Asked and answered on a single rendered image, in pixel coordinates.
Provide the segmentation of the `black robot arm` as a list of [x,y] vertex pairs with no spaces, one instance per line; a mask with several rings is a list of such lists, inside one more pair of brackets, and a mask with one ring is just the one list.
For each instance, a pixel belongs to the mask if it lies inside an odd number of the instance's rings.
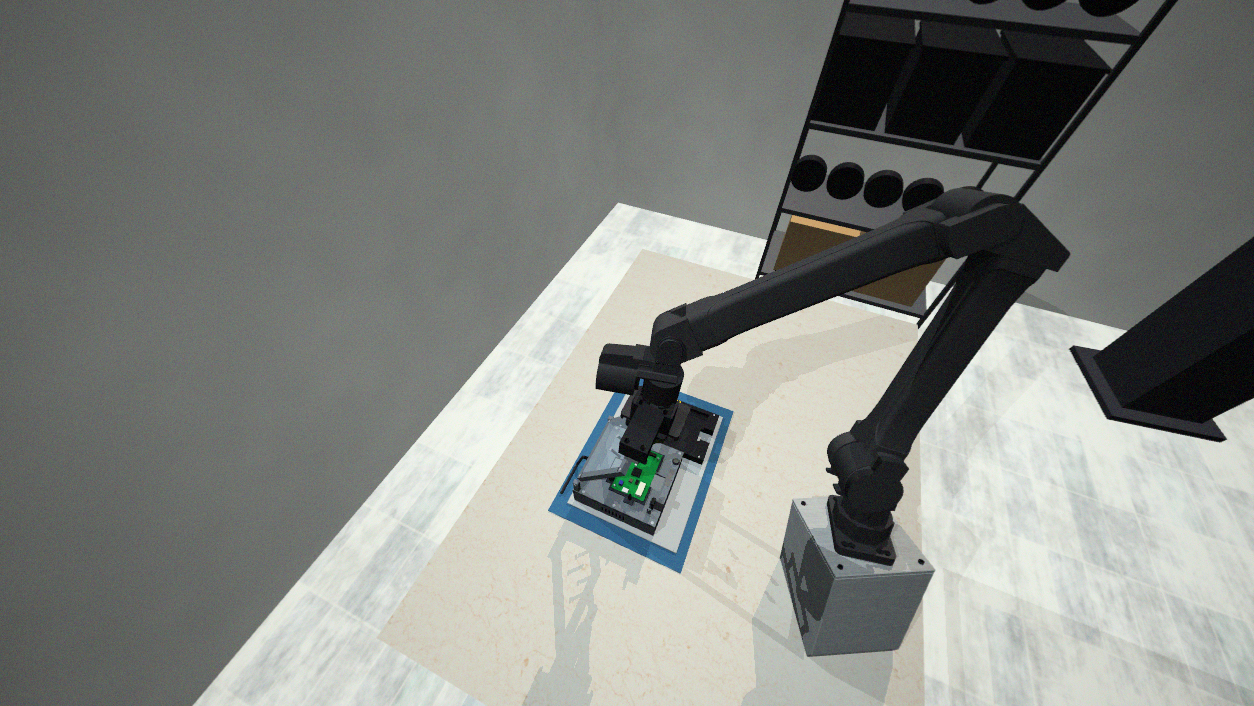
[[[826,448],[831,465],[826,473],[838,477],[833,487],[840,495],[826,502],[834,551],[893,566],[892,510],[903,497],[902,478],[909,470],[904,460],[915,436],[1016,300],[1045,270],[1058,272],[1070,256],[1011,196],[956,188],[909,211],[736,288],[660,313],[650,346],[606,344],[594,387],[627,395],[638,390],[618,453],[645,464],[658,433],[668,435],[683,382],[681,362],[868,283],[968,255],[951,293],[877,406]],[[651,408],[641,393],[656,406],[675,405]]]

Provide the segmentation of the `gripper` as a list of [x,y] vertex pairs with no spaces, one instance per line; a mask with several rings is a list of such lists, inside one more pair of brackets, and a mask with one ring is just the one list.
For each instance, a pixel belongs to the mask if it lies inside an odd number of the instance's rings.
[[[631,421],[630,420],[631,404],[632,404],[632,400],[633,400],[633,398],[635,398],[635,395],[636,395],[637,391],[638,390],[635,390],[635,394],[630,395],[630,398],[624,403],[624,408],[621,410],[621,418],[622,419],[626,418],[626,423],[624,424],[627,426],[630,425],[630,421]],[[672,405],[670,405],[667,408],[656,406],[655,404],[651,404],[650,401],[646,400],[643,393],[641,393],[641,394],[642,394],[642,398],[645,399],[645,403],[647,403],[651,408],[656,408],[656,409],[672,408],[675,405],[675,403],[677,403],[677,400],[676,400]],[[665,443],[666,436],[671,436],[671,438],[673,438],[673,441],[677,441],[678,436],[680,436],[680,434],[681,434],[681,431],[683,429],[683,424],[686,423],[686,420],[688,418],[688,413],[690,413],[690,408],[687,405],[683,405],[682,403],[678,403],[678,409],[677,409],[677,413],[675,415],[672,426],[668,430],[668,435],[658,433],[658,436],[656,438],[655,443]],[[655,443],[653,443],[653,445],[655,445]]]

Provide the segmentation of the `green circuit board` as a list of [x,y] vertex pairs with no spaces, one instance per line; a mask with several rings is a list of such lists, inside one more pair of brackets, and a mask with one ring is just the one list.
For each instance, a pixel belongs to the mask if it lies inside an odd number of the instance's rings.
[[[650,451],[650,456],[645,464],[640,463],[637,465],[632,461],[626,477],[614,477],[614,482],[611,488],[627,495],[631,494],[636,499],[645,502],[645,497],[650,489],[651,482],[655,478],[655,473],[660,466],[662,456],[663,455],[660,455],[658,453]],[[660,458],[660,460],[657,460],[657,458]]]

